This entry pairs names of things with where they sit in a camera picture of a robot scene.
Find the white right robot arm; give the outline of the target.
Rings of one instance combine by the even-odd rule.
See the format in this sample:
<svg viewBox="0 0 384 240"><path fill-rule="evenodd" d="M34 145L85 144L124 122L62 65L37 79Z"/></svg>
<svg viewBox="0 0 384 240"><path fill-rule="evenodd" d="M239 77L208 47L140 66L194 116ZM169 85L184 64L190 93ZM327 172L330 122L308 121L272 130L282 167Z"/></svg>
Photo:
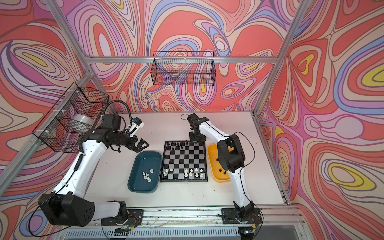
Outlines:
<svg viewBox="0 0 384 240"><path fill-rule="evenodd" d="M236 218L243 222L254 209L254 202L248 193L244 167L246 156L236 134L226 134L214 126L206 117L200 118L196 114L190 114L187 121L191 127L191 141L205 141L207 138L216 144L218 149L218 162L227 172L234 190L234 210Z"/></svg>

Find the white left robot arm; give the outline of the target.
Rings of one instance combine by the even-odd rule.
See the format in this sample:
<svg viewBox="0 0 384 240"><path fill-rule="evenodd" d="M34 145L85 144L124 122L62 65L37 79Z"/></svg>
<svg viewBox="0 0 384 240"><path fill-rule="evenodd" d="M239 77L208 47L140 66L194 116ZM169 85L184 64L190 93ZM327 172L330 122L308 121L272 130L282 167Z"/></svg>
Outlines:
<svg viewBox="0 0 384 240"><path fill-rule="evenodd" d="M66 175L50 194L43 194L39 199L39 207L50 224L84 227L98 220L116 225L127 222L129 214L124 201L93 203L85 199L101 157L114 146L139 153L148 148L149 143L136 135L105 129L91 129L81 136L79 153Z"/></svg>

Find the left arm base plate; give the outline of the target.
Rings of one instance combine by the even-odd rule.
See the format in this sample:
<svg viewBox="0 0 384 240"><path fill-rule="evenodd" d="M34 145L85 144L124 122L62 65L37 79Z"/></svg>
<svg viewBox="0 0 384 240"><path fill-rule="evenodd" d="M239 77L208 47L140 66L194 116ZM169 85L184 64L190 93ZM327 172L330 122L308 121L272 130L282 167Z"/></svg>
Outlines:
<svg viewBox="0 0 384 240"><path fill-rule="evenodd" d="M139 226L143 221L143 209L127 209L125 213L118 214L113 218L104 218L101 220L102 226Z"/></svg>

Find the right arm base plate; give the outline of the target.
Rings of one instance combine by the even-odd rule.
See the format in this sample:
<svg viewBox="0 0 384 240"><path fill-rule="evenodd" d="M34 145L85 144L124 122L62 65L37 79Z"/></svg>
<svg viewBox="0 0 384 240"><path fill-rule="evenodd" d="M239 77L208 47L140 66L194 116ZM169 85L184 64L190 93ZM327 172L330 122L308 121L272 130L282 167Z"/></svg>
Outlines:
<svg viewBox="0 0 384 240"><path fill-rule="evenodd" d="M258 208L251 209L246 214L240 213L235 208L221 208L221 213L218 216L222 218L225 225L253 224L258 226L263 222L262 213Z"/></svg>

